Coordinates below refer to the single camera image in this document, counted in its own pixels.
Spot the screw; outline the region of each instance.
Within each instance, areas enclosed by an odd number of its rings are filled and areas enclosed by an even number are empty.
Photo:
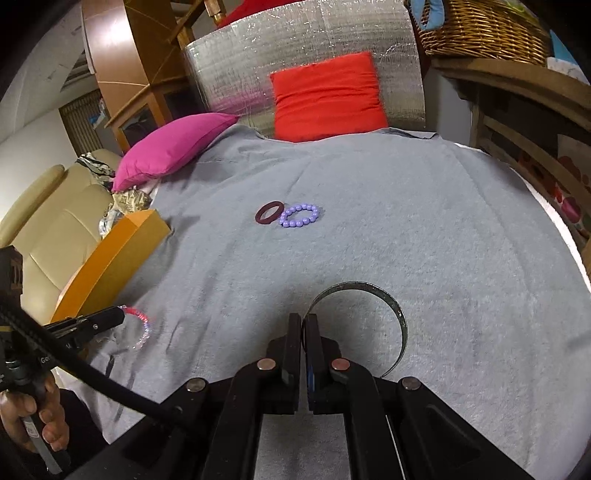
[[[185,388],[190,392],[197,393],[201,392],[207,385],[207,382],[203,378],[192,378],[187,382]]]
[[[345,372],[351,366],[351,364],[346,358],[335,358],[330,365],[337,372]]]
[[[277,363],[272,358],[261,358],[256,366],[259,370],[273,370]]]
[[[402,379],[402,386],[409,391],[418,390],[421,386],[421,381],[414,377],[404,377]]]

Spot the white label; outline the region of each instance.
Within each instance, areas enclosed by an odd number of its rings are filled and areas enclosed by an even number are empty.
[[[39,432],[37,431],[37,427],[35,427],[35,424],[30,419],[30,417],[29,417],[29,419],[23,420],[22,422],[25,424],[25,428],[27,429],[27,433],[29,434],[29,437],[31,437],[32,439],[38,439]]]

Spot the orange wooden block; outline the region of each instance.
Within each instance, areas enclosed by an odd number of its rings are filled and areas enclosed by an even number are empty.
[[[82,266],[51,322],[113,305],[125,284],[169,233],[170,228],[156,210],[123,217]]]

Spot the red fabric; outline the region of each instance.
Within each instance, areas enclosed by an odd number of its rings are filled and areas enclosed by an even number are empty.
[[[217,27],[222,28],[249,15],[264,12],[270,8],[281,7],[282,5],[294,4],[296,1],[298,0],[244,0]]]
[[[307,142],[388,126],[368,51],[275,72],[271,82],[279,140]]]

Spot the bedsheet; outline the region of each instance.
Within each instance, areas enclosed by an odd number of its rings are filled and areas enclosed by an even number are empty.
[[[538,480],[564,478],[591,433],[591,294],[560,232],[507,166],[437,135],[394,129],[291,144],[234,125],[164,181],[153,207],[173,233],[125,287],[146,312],[105,336],[92,364],[156,401],[195,376],[216,381],[264,354],[289,312],[327,286],[389,291],[413,375]],[[315,203],[303,228],[259,225],[265,203]],[[369,294],[317,307],[322,334],[382,374],[398,322]],[[141,416],[70,385],[108,441]],[[265,417],[257,479],[343,479],[342,420]]]

